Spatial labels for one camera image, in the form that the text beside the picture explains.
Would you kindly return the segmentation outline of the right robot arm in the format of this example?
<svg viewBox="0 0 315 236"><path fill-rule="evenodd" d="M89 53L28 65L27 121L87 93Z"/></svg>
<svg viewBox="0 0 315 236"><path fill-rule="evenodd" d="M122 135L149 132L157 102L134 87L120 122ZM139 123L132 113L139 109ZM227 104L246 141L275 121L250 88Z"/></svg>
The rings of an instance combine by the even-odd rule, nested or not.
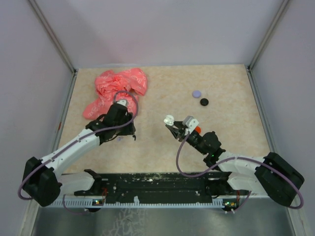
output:
<svg viewBox="0 0 315 236"><path fill-rule="evenodd" d="M270 152L263 157L233 154L221 148L214 131L200 135L199 122L192 116L184 121L175 121L172 116L167 116L163 122L181 143L181 148L189 144L204 155L203 161L208 171L230 173L220 182L220 190L224 194L232 194L235 190L264 194L277 204L291 209L294 208L293 200L298 197L300 204L295 208L300 209L304 205L300 192L304 177L277 153Z"/></svg>

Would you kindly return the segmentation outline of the white round charging case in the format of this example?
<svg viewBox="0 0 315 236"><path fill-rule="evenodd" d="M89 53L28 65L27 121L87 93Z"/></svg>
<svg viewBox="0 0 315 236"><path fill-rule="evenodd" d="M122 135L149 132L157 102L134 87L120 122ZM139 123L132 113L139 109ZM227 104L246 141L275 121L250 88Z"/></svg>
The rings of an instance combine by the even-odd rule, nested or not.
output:
<svg viewBox="0 0 315 236"><path fill-rule="evenodd" d="M172 115L166 115L165 119L163 120L163 122L166 124L166 125L169 125L169 126L173 126L174 125L174 117Z"/></svg>

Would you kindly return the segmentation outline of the orange charging case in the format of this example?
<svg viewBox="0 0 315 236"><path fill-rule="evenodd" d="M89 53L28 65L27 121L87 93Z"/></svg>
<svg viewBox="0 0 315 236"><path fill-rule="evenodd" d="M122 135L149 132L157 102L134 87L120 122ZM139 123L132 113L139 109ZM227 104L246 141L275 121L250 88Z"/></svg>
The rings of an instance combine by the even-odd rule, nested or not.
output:
<svg viewBox="0 0 315 236"><path fill-rule="evenodd" d="M195 128L195 131L200 134L200 133L201 133L201 128L200 128L199 126L197 126L197 127Z"/></svg>

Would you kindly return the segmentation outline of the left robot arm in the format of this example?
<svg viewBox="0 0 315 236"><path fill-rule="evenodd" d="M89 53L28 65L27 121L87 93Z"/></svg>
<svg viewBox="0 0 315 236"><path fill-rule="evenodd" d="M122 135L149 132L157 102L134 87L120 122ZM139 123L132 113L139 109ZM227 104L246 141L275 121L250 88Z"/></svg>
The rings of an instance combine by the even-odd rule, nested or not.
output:
<svg viewBox="0 0 315 236"><path fill-rule="evenodd" d="M59 196L88 191L97 195L102 191L100 176L92 170L63 175L75 161L92 149L118 136L134 136L134 116L127 110L125 99L114 102L108 112L89 122L70 142L40 159L31 157L25 164L23 180L18 190L47 207Z"/></svg>

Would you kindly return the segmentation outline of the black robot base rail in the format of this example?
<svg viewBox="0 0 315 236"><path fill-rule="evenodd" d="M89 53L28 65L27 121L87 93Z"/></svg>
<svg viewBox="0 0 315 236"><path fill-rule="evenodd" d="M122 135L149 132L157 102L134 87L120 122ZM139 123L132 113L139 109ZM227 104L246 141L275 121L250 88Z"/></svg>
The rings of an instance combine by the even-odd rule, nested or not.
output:
<svg viewBox="0 0 315 236"><path fill-rule="evenodd" d="M137 197L141 204L211 203L219 196L245 196L247 190L234 190L227 183L229 172L208 172L189 178L180 173L95 174L89 190L75 196L101 196L106 203L132 203Z"/></svg>

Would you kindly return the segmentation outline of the black round charging case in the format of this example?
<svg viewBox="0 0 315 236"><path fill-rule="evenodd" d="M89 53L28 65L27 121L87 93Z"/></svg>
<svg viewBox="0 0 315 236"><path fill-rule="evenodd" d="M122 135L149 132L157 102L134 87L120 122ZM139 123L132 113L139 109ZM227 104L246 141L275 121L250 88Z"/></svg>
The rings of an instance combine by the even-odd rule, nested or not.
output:
<svg viewBox="0 0 315 236"><path fill-rule="evenodd" d="M201 104L202 106L208 106L209 100L208 100L207 98L202 98L202 99L200 100L200 104Z"/></svg>

